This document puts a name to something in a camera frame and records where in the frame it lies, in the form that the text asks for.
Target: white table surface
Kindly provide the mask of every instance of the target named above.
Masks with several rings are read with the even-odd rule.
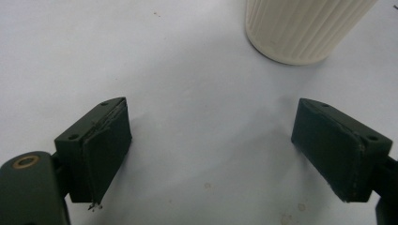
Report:
[[[290,142],[299,98],[398,141],[398,10],[379,1],[325,61],[270,61],[241,0],[0,2],[0,163],[55,152],[95,105],[128,100],[134,143],[84,224],[375,224]],[[398,158],[397,147],[390,152]]]

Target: screw hole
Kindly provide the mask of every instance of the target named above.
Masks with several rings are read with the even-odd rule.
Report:
[[[24,169],[30,166],[35,165],[38,162],[38,156],[27,156],[27,157],[21,157],[17,159],[14,164],[12,164],[12,167],[14,169]]]
[[[368,139],[374,142],[378,141],[378,138],[375,136],[368,136]]]
[[[77,138],[79,138],[79,134],[72,134],[72,135],[70,135],[70,136],[68,137],[69,140],[75,140],[75,139],[77,139]]]

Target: dark green metal block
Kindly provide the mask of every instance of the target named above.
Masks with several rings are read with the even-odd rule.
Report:
[[[59,160],[71,173],[74,203],[100,203],[131,143],[124,97],[107,100],[55,139]]]
[[[344,202],[367,202],[376,165],[388,159],[392,141],[328,104],[302,98],[293,144]]]

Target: white background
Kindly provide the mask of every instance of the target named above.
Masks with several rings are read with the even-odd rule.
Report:
[[[341,202],[290,135],[312,98],[398,141],[394,4],[379,1],[327,60],[291,67],[250,44],[241,0],[3,0],[0,163],[54,153],[61,132],[124,96],[134,143],[103,209],[67,197],[73,225],[375,224],[378,196]]]

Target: white cylindrical cup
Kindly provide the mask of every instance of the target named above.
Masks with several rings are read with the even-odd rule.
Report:
[[[275,61],[308,65],[328,57],[377,0],[248,0],[246,33]]]

